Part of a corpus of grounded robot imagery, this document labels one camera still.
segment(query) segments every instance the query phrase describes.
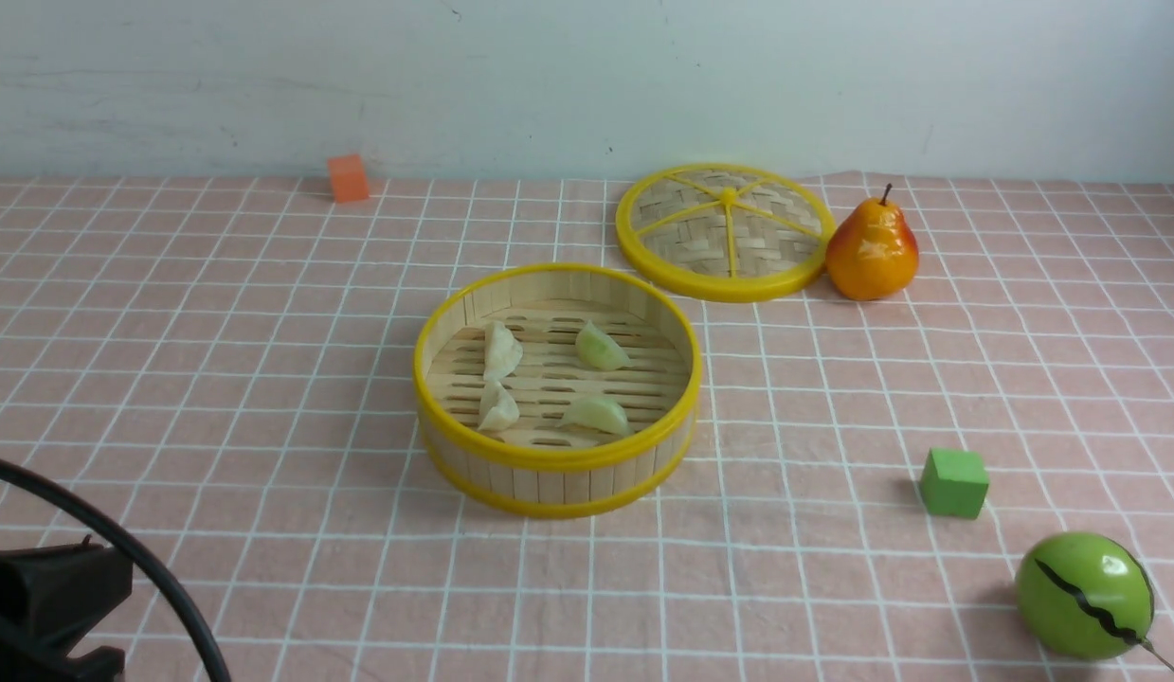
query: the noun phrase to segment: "white wall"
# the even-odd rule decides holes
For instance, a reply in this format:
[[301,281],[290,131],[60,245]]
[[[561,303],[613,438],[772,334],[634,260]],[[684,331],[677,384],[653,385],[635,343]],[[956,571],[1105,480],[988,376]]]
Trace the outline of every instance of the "white wall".
[[1174,0],[0,0],[0,173],[1174,182]]

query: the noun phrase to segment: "pear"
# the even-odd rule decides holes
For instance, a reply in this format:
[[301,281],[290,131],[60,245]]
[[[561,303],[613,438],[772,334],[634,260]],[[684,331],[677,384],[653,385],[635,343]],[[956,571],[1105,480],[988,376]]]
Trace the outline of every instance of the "pear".
[[906,289],[919,272],[919,244],[890,189],[855,208],[826,244],[826,272],[844,297],[871,302]]

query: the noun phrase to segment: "dumpling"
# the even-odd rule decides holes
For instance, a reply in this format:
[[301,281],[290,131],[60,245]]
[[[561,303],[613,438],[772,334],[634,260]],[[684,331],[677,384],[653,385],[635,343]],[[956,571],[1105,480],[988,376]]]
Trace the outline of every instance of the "dumpling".
[[566,407],[565,414],[561,414],[561,423],[558,426],[569,424],[598,428],[614,435],[630,435],[633,433],[633,428],[629,426],[629,414],[625,413],[621,403],[603,396],[587,396],[571,403]]
[[633,363],[625,349],[591,320],[574,337],[574,350],[578,350],[578,359],[601,371],[616,371]]
[[518,405],[498,380],[487,380],[478,406],[478,431],[505,431],[518,421]]
[[518,367],[518,362],[524,357],[524,346],[514,340],[514,335],[510,332],[507,325],[499,320],[486,324],[486,371],[481,376],[485,380],[500,380]]

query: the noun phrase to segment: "orange block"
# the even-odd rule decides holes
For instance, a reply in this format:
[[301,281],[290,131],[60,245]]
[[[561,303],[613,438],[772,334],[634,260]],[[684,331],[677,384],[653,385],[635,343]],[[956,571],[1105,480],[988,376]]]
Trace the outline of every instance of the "orange block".
[[359,155],[332,156],[326,161],[330,168],[330,187],[335,190],[335,203],[362,202],[369,198],[366,171]]

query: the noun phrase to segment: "white dumpling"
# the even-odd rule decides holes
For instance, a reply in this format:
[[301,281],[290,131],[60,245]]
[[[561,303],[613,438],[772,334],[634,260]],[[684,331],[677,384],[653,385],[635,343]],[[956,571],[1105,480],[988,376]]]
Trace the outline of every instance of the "white dumpling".
[[499,320],[486,324],[486,371],[483,379],[500,380],[512,374],[522,357],[524,346],[514,340],[507,325]]
[[505,431],[518,421],[518,405],[498,380],[487,380],[478,406],[478,431]]

